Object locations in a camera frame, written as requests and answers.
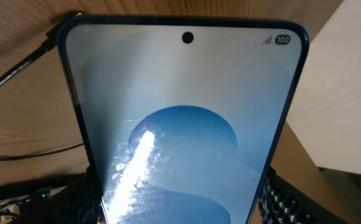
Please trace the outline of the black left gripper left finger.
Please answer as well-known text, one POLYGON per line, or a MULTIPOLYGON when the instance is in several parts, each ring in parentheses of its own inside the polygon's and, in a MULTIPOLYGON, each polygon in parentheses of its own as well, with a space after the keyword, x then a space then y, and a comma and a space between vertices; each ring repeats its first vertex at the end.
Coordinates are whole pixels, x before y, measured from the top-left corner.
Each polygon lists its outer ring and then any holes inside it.
POLYGON ((98 223, 101 189, 91 167, 86 169, 80 179, 57 193, 55 199, 58 204, 54 210, 54 223, 98 223))

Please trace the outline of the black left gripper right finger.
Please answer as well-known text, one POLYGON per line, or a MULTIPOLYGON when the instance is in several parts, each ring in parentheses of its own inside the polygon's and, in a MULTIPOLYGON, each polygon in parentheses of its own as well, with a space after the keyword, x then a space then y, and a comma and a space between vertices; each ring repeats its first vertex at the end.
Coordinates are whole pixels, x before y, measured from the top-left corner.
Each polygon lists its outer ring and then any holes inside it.
POLYGON ((314 201, 270 167, 258 198, 262 224, 318 224, 311 211, 314 201))

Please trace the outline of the blue Galaxy smartphone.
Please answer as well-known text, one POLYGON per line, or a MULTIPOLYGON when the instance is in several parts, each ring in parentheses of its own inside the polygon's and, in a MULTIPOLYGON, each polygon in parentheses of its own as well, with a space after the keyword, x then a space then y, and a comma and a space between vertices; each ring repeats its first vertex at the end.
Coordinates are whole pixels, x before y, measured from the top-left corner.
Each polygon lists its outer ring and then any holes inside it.
POLYGON ((57 49, 108 223, 248 223, 309 36, 290 21, 77 16, 57 49))

